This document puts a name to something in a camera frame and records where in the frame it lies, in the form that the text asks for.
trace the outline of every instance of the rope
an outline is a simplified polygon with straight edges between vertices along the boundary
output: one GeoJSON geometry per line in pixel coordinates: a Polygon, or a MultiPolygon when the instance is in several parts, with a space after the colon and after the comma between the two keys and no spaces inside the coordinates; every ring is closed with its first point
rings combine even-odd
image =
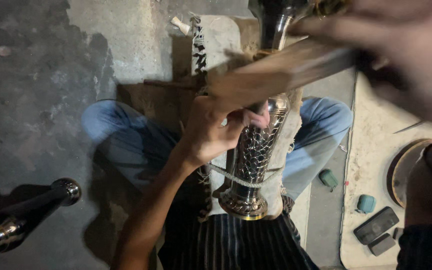
{"type": "Polygon", "coordinates": [[[264,181],[262,181],[261,183],[248,183],[247,181],[241,180],[238,177],[228,173],[227,171],[225,171],[225,169],[218,167],[214,164],[211,163],[207,163],[207,165],[209,166],[209,168],[211,168],[212,170],[216,171],[217,173],[220,173],[222,175],[224,175],[225,177],[231,179],[232,181],[235,181],[236,183],[240,184],[241,186],[245,186],[245,187],[254,187],[254,188],[258,188],[258,187],[262,187],[264,185],[266,185],[267,183],[273,181],[274,179],[276,179],[276,175],[278,173],[283,172],[284,170],[284,166],[277,169],[271,176],[269,176],[268,178],[266,178],[264,181]]]}

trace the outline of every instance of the silver vase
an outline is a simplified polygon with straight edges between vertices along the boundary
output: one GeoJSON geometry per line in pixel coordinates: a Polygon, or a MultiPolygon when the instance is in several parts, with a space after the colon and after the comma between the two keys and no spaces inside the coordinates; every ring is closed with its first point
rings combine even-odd
{"type": "MultiPolygon", "coordinates": [[[[281,129],[290,111],[286,94],[268,99],[269,125],[263,129],[245,127],[235,149],[233,175],[250,184],[264,181],[266,170],[281,129]]],[[[230,188],[219,197],[219,205],[228,214],[243,220],[258,220],[266,216],[268,204],[261,188],[247,187],[231,181],[230,188]]]]}
{"type": "MultiPolygon", "coordinates": [[[[255,60],[282,50],[286,28],[311,10],[308,0],[249,0],[248,7],[260,25],[260,50],[255,60]]],[[[250,110],[258,113],[263,104],[255,104],[250,110]]],[[[286,94],[269,98],[268,104],[269,125],[263,129],[255,126],[244,128],[235,155],[228,155],[228,158],[233,158],[226,162],[233,175],[249,184],[264,181],[271,153],[290,111],[286,94]]],[[[225,186],[229,188],[220,193],[218,199],[225,212],[243,220],[258,220],[267,215],[268,203],[261,195],[260,187],[248,187],[229,179],[225,180],[225,186]]]]}

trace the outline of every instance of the shiny metal rod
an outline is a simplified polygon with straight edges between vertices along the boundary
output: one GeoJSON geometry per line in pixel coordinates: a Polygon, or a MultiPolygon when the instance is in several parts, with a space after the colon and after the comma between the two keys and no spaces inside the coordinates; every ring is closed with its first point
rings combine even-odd
{"type": "Polygon", "coordinates": [[[0,253],[18,247],[27,236],[60,206],[81,198],[81,188],[70,178],[60,178],[51,190],[0,210],[0,253]]]}

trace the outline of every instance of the smartphone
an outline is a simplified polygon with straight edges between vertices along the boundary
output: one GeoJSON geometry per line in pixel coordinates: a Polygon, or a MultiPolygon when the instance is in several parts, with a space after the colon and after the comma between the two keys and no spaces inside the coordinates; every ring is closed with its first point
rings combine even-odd
{"type": "Polygon", "coordinates": [[[354,235],[363,245],[373,242],[384,232],[399,222],[399,218],[394,210],[386,206],[374,216],[354,229],[354,235]]]}

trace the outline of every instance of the striped cloth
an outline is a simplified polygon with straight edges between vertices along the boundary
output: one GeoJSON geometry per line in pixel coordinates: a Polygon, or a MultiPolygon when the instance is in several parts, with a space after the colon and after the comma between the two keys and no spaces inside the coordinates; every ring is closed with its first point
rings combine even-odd
{"type": "Polygon", "coordinates": [[[222,214],[199,223],[196,208],[171,206],[158,253],[164,269],[318,269],[301,248],[290,219],[294,201],[282,198],[283,212],[274,220],[245,221],[222,214]]]}

